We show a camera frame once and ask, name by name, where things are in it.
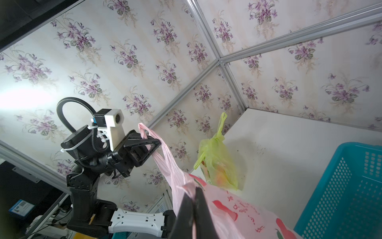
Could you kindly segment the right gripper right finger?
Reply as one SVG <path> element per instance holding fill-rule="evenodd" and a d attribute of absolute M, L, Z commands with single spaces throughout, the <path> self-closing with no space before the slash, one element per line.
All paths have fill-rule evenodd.
<path fill-rule="evenodd" d="M 194 220 L 197 239 L 218 239 L 202 188 L 196 188 Z"/>

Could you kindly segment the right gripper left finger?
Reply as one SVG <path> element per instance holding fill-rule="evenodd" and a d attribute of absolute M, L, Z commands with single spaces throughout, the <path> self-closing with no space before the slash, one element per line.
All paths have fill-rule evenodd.
<path fill-rule="evenodd" d="M 169 239 L 192 239 L 194 225 L 194 202 L 184 194 L 179 213 L 169 235 Z"/>

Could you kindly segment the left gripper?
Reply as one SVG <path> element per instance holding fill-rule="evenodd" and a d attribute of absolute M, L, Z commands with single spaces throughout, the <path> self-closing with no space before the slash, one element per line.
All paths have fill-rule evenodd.
<path fill-rule="evenodd" d="M 161 146 L 161 141 L 152 136 L 141 136 L 131 130 L 119 146 L 105 156 L 105 169 L 102 173 L 107 176 L 127 178 L 134 167 L 142 166 L 148 158 Z"/>

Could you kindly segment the pink plastic bag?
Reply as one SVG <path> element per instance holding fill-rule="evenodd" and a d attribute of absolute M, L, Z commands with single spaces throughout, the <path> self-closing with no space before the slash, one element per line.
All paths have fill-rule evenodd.
<path fill-rule="evenodd" d="M 153 158 L 166 178 L 172 191 L 173 210 L 179 213 L 184 194 L 195 203 L 196 188 L 203 190 L 210 215 L 219 239 L 299 239 L 274 213 L 245 202 L 233 193 L 207 184 L 201 178 L 184 172 L 165 142 L 143 123 L 138 125 L 142 137 L 152 136 L 161 141 L 162 154 L 153 153 Z M 196 239 L 196 224 L 193 225 L 193 239 Z"/>

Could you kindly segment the yellow-green plastic bag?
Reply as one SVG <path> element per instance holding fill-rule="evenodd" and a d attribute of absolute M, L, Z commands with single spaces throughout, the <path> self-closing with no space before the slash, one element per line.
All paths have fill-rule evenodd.
<path fill-rule="evenodd" d="M 198 158 L 194 170 L 200 168 L 207 183 L 227 190 L 238 190 L 237 169 L 224 144 L 222 133 L 227 114 L 222 113 L 216 134 L 199 143 Z"/>

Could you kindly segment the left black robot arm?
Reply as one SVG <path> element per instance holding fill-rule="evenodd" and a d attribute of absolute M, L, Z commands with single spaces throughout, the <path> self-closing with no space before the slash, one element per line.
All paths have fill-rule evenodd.
<path fill-rule="evenodd" d="M 91 125 L 75 129 L 63 113 L 66 103 L 77 103 L 86 108 L 92 116 Z M 172 210 L 154 214 L 130 212 L 97 197 L 102 175 L 129 177 L 135 167 L 142 166 L 153 155 L 161 141 L 135 130 L 125 133 L 121 110 L 97 111 L 79 98 L 61 99 L 56 112 L 71 132 L 62 142 L 61 150 L 75 161 L 74 168 L 66 177 L 73 208 L 68 228 L 97 239 L 113 238 L 117 233 L 143 233 L 167 238 L 176 220 Z"/>

